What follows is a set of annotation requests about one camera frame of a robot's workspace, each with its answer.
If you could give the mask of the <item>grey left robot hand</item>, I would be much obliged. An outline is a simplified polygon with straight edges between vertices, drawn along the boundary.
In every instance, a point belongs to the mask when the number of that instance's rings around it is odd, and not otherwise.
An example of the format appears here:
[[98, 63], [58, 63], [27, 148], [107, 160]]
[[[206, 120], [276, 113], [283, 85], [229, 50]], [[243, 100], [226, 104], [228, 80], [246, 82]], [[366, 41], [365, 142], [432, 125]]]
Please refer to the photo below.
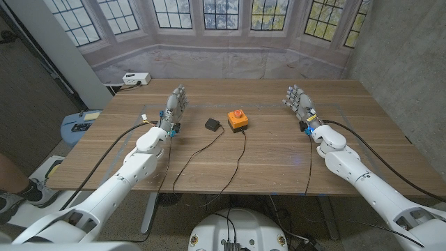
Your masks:
[[168, 97], [166, 108], [161, 116], [161, 121], [159, 124], [159, 127], [168, 133], [168, 136], [172, 135], [175, 125], [180, 123], [187, 105], [188, 100], [185, 87], [180, 84]]

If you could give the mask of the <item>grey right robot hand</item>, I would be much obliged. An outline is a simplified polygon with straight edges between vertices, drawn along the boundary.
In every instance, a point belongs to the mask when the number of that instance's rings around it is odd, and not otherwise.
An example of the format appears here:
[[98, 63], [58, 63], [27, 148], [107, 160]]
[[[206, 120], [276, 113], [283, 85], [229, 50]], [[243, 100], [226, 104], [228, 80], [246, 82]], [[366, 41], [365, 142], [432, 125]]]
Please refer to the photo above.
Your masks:
[[311, 135], [317, 127], [323, 125], [311, 98], [297, 85], [289, 87], [286, 98], [282, 102], [295, 113], [299, 120], [300, 130], [307, 135]]

